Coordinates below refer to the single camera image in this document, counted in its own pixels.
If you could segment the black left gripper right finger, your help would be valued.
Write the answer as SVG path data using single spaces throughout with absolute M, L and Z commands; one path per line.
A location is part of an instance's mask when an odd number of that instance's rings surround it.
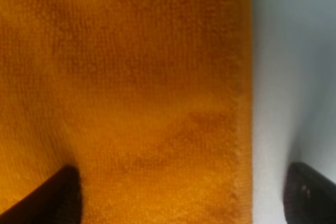
M 305 163 L 290 164 L 283 203 L 287 223 L 335 223 L 335 183 Z

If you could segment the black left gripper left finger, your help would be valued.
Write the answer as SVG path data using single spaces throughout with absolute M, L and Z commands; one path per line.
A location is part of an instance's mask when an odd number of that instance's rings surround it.
M 81 223 L 79 170 L 65 166 L 1 214 L 1 223 Z

